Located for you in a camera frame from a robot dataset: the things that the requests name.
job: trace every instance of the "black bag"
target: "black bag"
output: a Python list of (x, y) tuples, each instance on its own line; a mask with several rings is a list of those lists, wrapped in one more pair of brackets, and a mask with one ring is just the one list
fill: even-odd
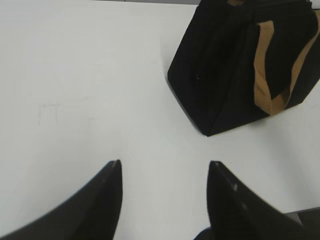
[(319, 22), (308, 0), (202, 0), (168, 82), (207, 136), (277, 114), (320, 78)]

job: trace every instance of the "black pointed object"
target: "black pointed object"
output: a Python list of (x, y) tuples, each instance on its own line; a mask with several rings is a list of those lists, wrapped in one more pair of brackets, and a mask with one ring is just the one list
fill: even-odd
[(110, 161), (60, 206), (0, 240), (112, 240), (122, 197), (121, 162)]
[(319, 229), (293, 221), (247, 188), (221, 162), (212, 161), (207, 179), (212, 236), (196, 240), (319, 240)]

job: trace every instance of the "dark object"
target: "dark object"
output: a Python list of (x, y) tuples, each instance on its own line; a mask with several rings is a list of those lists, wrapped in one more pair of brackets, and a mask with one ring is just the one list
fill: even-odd
[(202, 0), (168, 83), (207, 136), (298, 105), (320, 78), (319, 19), (308, 0)]
[(63, 204), (1, 240), (112, 240), (122, 204), (122, 168), (109, 162)]
[(210, 163), (206, 194), (211, 233), (207, 229), (196, 240), (320, 239), (318, 228), (302, 226), (275, 210), (221, 162)]

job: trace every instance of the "bag handle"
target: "bag handle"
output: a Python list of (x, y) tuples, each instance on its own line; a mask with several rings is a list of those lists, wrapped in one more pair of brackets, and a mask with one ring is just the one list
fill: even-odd
[(254, 103), (269, 115), (275, 115), (283, 111), (290, 101), (291, 94), (295, 88), (307, 54), (320, 33), (320, 10), (315, 11), (315, 15), (318, 22), (318, 30), (315, 36), (304, 46), (295, 60), (291, 70), (290, 85), (273, 99), (271, 98), (270, 89), (266, 80), (265, 60), (268, 46), (275, 32), (274, 23), (271, 20), (258, 23), (260, 26), (260, 36), (254, 58)]

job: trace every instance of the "white table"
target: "white table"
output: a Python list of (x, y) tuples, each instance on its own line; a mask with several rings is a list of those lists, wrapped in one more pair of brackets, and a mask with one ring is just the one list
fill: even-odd
[(0, 1), (0, 236), (121, 159), (115, 240), (209, 226), (209, 162), (287, 213), (320, 206), (320, 84), (297, 107), (206, 137), (166, 83), (196, 6)]

